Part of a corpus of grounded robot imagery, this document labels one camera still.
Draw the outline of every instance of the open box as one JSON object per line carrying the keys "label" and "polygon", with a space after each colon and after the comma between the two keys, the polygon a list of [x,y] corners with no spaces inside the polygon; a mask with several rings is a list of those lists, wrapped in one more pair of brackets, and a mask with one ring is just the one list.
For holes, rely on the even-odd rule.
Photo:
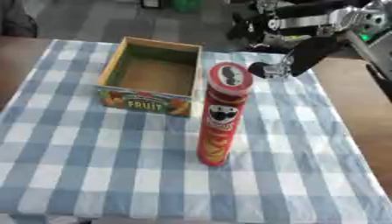
{"label": "open box", "polygon": [[124,38],[98,80],[103,105],[189,116],[201,46]]}

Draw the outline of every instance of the floor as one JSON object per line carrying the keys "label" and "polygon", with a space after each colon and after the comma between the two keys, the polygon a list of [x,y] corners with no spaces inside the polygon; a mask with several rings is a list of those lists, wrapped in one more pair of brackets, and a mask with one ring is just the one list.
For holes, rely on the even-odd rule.
{"label": "floor", "polygon": [[203,45],[210,51],[232,51],[226,40],[233,11],[251,13],[245,5],[200,0],[200,10],[179,13],[170,8],[143,9],[134,0],[24,0],[45,39],[79,39],[118,43],[123,36]]}

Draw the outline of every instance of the pringles can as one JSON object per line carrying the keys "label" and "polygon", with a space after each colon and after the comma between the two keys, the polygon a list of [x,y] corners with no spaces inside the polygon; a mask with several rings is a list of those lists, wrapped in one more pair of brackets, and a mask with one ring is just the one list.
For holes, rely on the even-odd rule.
{"label": "pringles can", "polygon": [[197,149],[202,163],[225,163],[252,82],[251,73],[235,63],[210,70]]}

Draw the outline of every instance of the fruit illustration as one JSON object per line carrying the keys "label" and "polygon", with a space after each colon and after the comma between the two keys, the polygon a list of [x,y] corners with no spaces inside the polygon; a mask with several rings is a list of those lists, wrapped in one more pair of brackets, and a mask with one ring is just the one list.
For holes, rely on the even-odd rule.
{"label": "fruit illustration", "polygon": [[113,103],[114,103],[117,107],[119,107],[119,108],[122,108],[122,107],[123,107],[123,100],[122,100],[121,98],[115,98],[115,99],[113,99]]}
{"label": "fruit illustration", "polygon": [[103,98],[103,104],[107,106],[113,106],[115,103],[110,97]]}
{"label": "fruit illustration", "polygon": [[187,115],[189,113],[189,108],[191,107],[191,104],[187,101],[181,101],[180,104],[172,111],[170,112],[171,115]]}
{"label": "fruit illustration", "polygon": [[115,99],[115,98],[120,98],[122,96],[121,93],[116,92],[116,91],[110,91],[109,92],[110,98]]}

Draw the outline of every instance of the checkered tablecloth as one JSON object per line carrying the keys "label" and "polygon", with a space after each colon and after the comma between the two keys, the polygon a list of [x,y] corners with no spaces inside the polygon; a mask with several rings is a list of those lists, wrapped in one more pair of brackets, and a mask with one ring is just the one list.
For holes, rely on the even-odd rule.
{"label": "checkered tablecloth", "polygon": [[312,72],[255,77],[229,160],[213,168],[196,156],[209,68],[280,56],[203,52],[192,117],[181,118],[99,103],[95,83],[115,49],[54,40],[2,112],[0,213],[12,214],[8,221],[392,223],[388,197]]}

